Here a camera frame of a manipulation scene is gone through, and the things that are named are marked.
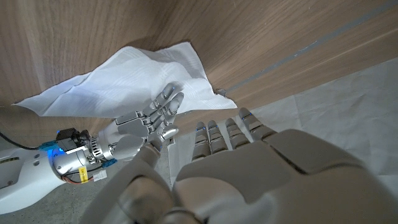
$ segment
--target gray floor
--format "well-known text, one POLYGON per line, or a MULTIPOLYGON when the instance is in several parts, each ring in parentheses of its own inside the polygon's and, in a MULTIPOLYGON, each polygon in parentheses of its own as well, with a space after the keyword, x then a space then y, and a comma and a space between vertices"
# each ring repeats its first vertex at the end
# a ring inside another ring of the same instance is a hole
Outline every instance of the gray floor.
MULTIPOLYGON (((0 150, 9 147, 11 146, 7 142, 0 139, 0 150)), ((30 207, 0 215, 0 223, 78 223, 96 194, 126 164, 127 162, 117 162, 108 167, 108 177, 97 182, 81 185, 63 184, 30 207)), ((167 150, 162 151, 155 169, 171 186, 167 150)))
MULTIPOLYGON (((398 197, 398 58, 251 111, 276 131, 301 129, 360 158, 398 197)), ((172 182, 191 161, 194 139, 192 132, 169 147, 172 182)))

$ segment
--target white robotic hand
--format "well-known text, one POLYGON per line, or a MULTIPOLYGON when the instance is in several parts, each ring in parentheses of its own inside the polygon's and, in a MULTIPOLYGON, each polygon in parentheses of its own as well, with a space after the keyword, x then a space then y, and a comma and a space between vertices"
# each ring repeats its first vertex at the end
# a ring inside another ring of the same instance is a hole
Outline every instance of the white robotic hand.
POLYGON ((80 223, 397 223, 397 200, 361 161, 303 131, 277 133, 246 108, 239 117, 254 142, 231 118, 228 138, 199 122, 172 190, 154 170, 158 150, 143 145, 80 223))

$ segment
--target white cloth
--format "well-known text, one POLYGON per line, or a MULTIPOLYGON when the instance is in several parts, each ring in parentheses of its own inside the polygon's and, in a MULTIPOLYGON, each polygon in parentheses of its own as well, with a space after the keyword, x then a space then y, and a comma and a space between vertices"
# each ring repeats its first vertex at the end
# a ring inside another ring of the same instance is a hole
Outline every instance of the white cloth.
POLYGON ((178 113, 236 108, 232 100, 213 93, 200 59, 188 42, 157 52, 124 47, 94 71, 16 105, 39 116, 117 118, 144 109, 168 83, 174 83, 185 95, 178 113))

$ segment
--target wood grain surface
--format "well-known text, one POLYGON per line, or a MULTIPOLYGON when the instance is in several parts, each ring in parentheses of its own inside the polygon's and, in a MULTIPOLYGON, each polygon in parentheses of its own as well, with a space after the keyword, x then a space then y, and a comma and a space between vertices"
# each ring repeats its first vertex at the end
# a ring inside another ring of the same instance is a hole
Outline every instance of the wood grain surface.
MULTIPOLYGON (((214 89, 231 87, 372 13, 387 1, 1 1, 0 130, 35 146, 58 129, 96 133, 110 120, 38 117, 11 106, 92 71, 125 45, 190 41, 214 89)), ((256 108, 398 56, 398 6, 248 82, 227 96, 256 108)), ((180 115, 181 133, 236 110, 180 115)))

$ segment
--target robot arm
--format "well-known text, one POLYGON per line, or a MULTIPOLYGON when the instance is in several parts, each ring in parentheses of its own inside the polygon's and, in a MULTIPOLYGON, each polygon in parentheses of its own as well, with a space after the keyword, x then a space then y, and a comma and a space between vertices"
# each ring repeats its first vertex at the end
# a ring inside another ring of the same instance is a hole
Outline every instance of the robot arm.
POLYGON ((70 128, 59 131, 56 140, 44 143, 39 150, 17 147, 0 151, 0 169, 9 170, 0 176, 0 214, 32 205, 65 182, 80 184, 72 180, 79 167, 91 171, 117 160, 131 160, 147 142, 160 150, 162 143, 178 132, 173 122, 183 93, 169 100, 174 89, 168 84, 142 111, 115 119, 97 137, 70 128))
POLYGON ((81 223, 397 223, 397 200, 359 160, 302 131, 277 133, 246 108, 239 117, 254 142, 228 119, 230 151, 214 121, 199 122, 172 190, 145 144, 81 223))

